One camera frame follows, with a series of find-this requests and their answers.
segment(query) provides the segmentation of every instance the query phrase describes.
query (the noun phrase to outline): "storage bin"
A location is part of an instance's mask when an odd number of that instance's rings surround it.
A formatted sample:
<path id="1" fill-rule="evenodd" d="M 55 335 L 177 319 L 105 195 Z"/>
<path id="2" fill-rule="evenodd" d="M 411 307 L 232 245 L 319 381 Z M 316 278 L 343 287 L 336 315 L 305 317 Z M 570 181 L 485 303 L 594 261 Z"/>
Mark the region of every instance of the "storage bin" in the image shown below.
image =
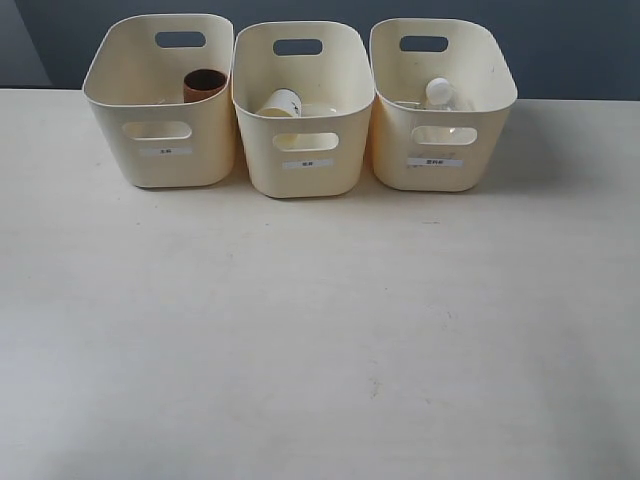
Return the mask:
<path id="1" fill-rule="evenodd" d="M 163 35 L 173 36 L 177 46 L 161 47 Z M 198 38 L 202 42 L 194 45 Z M 107 32 L 83 91 L 129 182 L 209 185 L 231 171 L 233 42 L 231 22 L 215 15 L 143 15 Z M 203 68 L 223 72 L 225 87 L 200 102 L 183 103 L 185 75 Z"/>
<path id="2" fill-rule="evenodd" d="M 316 50 L 307 48 L 314 43 Z M 302 117 L 255 113 L 278 89 L 300 97 Z M 367 54 L 351 27 L 262 23 L 238 35 L 233 102 L 251 182 L 265 195 L 314 197 L 350 190 L 360 176 L 374 98 Z"/>
<path id="3" fill-rule="evenodd" d="M 426 40 L 442 43 L 444 50 L 401 50 L 403 39 L 424 37 L 435 37 Z M 476 185 L 517 98 L 491 33 L 461 20 L 391 19 L 373 27 L 370 42 L 378 93 L 372 120 L 376 176 L 401 190 L 457 192 Z M 448 79 L 470 101 L 473 111 L 406 106 L 404 102 L 420 102 L 426 84 L 436 77 Z M 467 130 L 471 143 L 429 143 L 424 132 L 434 130 L 428 127 L 472 129 Z"/>

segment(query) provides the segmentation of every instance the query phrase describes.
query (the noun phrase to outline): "gray wall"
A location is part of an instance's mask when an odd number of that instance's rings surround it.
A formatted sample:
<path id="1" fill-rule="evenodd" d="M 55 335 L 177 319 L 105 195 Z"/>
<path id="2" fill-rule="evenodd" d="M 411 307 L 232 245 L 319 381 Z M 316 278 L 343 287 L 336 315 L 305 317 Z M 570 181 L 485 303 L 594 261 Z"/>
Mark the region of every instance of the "gray wall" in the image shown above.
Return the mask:
<path id="1" fill-rule="evenodd" d="M 498 39 L 524 98 L 640 99 L 640 0 L 16 0 L 56 87 L 78 88 L 107 28 L 152 12 L 208 12 L 236 30 L 269 20 L 463 18 Z"/>
<path id="2" fill-rule="evenodd" d="M 50 85 L 14 0 L 0 0 L 0 85 Z"/>

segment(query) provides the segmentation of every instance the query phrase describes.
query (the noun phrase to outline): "white tabletop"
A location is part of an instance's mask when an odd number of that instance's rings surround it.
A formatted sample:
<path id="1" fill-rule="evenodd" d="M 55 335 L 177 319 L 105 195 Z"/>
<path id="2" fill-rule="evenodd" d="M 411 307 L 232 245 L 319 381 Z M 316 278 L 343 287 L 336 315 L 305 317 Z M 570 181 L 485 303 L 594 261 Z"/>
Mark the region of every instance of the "white tabletop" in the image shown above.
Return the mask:
<path id="1" fill-rule="evenodd" d="M 121 176 L 1 91 L 0 477 L 640 477 L 640 104 L 520 101 L 456 195 Z"/>

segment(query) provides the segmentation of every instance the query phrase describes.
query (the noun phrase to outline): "white cup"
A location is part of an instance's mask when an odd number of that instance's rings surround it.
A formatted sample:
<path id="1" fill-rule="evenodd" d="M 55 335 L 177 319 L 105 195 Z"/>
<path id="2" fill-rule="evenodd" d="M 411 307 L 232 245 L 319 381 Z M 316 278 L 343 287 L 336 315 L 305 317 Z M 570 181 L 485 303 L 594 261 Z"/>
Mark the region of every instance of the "white cup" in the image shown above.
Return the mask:
<path id="1" fill-rule="evenodd" d="M 293 90 L 280 88 L 271 94 L 257 114 L 263 117 L 300 118 L 302 116 L 302 101 Z"/>

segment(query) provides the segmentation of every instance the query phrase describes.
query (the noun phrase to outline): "clear plastic bottle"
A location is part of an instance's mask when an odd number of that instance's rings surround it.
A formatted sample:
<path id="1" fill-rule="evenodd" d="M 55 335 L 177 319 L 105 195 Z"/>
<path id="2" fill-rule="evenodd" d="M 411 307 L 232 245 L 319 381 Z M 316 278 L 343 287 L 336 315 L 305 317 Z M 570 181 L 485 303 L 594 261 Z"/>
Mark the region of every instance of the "clear plastic bottle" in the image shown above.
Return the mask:
<path id="1" fill-rule="evenodd" d="M 446 112 L 471 111 L 471 105 L 460 97 L 449 80 L 437 77 L 425 88 L 422 102 L 424 110 L 441 110 Z M 432 143 L 465 144 L 474 140 L 466 128 L 434 127 L 429 137 Z"/>

